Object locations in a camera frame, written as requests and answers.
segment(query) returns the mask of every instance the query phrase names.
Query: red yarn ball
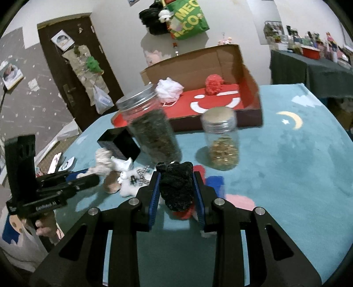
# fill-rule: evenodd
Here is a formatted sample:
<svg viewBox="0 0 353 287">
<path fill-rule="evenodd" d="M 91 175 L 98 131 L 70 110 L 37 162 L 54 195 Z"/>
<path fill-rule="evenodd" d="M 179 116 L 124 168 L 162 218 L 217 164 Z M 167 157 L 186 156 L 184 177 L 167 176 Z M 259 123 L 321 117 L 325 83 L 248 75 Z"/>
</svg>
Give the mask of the red yarn ball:
<svg viewBox="0 0 353 287">
<path fill-rule="evenodd" d="M 206 78 L 206 95 L 212 96 L 217 95 L 222 90 L 222 84 L 224 80 L 220 75 L 213 74 Z"/>
</svg>

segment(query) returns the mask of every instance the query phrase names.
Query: screw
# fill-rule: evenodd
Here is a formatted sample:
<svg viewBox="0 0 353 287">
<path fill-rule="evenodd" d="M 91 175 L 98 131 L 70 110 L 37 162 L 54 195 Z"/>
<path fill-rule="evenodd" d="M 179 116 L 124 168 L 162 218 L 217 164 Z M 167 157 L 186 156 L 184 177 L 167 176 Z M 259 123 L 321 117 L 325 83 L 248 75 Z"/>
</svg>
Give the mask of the screw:
<svg viewBox="0 0 353 287">
<path fill-rule="evenodd" d="M 92 207 L 88 210 L 89 215 L 96 215 L 98 213 L 99 209 L 97 207 Z"/>
<path fill-rule="evenodd" d="M 130 205 L 137 205 L 139 202 L 140 201 L 136 197 L 129 200 Z"/>
<path fill-rule="evenodd" d="M 215 199 L 215 204 L 216 205 L 223 205 L 224 203 L 226 203 L 226 202 L 224 201 L 223 198 L 216 198 Z"/>
<path fill-rule="evenodd" d="M 255 212 L 258 215 L 264 215 L 266 211 L 262 207 L 256 207 Z"/>
</svg>

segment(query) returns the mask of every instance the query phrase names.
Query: black box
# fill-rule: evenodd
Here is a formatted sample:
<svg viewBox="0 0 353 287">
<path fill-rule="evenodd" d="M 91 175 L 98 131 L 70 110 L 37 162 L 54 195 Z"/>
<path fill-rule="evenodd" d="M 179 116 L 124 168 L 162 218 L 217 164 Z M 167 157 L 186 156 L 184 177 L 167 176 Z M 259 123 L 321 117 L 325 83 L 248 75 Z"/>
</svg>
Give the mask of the black box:
<svg viewBox="0 0 353 287">
<path fill-rule="evenodd" d="M 113 156 L 119 159 L 127 160 L 131 157 L 135 161 L 140 154 L 140 148 L 126 128 L 108 129 L 97 142 L 101 147 L 112 151 Z"/>
</svg>

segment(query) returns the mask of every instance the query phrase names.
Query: door handle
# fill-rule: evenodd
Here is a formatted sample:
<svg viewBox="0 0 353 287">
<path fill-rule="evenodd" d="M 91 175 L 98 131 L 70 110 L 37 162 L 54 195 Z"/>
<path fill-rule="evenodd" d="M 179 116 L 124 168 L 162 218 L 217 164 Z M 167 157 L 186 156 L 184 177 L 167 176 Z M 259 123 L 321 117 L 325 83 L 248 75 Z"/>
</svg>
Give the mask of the door handle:
<svg viewBox="0 0 353 287">
<path fill-rule="evenodd" d="M 73 88 L 69 88 L 68 84 L 65 84 L 62 86 L 62 88 L 64 89 L 64 92 L 66 94 L 66 97 L 71 105 L 71 107 L 74 107 L 75 106 L 75 100 L 73 99 L 73 96 L 71 95 L 71 92 L 72 91 L 75 91 L 76 90 L 76 87 L 73 87 Z"/>
</svg>

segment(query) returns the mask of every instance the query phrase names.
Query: red container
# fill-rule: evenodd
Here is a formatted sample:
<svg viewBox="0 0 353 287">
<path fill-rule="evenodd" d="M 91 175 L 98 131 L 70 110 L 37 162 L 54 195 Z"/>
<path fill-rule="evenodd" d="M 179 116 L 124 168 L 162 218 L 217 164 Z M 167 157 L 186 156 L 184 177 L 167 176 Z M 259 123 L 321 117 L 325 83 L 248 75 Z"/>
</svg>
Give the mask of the red container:
<svg viewBox="0 0 353 287">
<path fill-rule="evenodd" d="M 302 49 L 303 49 L 303 56 L 314 60 L 320 59 L 320 49 L 313 48 L 310 46 L 302 46 Z"/>
</svg>

